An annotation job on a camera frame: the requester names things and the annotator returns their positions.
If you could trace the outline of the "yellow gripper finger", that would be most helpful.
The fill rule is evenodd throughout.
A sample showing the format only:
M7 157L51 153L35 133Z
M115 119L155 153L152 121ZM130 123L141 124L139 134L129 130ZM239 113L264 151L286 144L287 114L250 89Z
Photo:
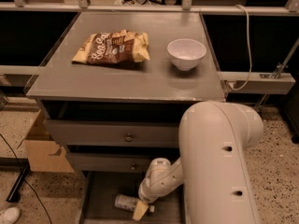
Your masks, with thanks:
M133 220L139 221L148 211L149 205L143 201L136 203L135 211L133 213Z

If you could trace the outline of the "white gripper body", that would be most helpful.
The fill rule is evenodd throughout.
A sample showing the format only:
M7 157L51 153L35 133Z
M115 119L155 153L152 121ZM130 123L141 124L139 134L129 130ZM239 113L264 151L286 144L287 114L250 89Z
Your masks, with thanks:
M160 183L144 179L138 190L139 199L145 203L154 203L160 197Z

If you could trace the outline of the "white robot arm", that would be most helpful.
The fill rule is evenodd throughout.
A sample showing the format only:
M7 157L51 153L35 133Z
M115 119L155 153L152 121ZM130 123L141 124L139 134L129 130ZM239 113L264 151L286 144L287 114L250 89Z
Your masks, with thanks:
M180 158L153 160L139 198L153 203L182 185L191 224L261 224L243 149L262 136L260 115L246 105L192 105L178 128Z

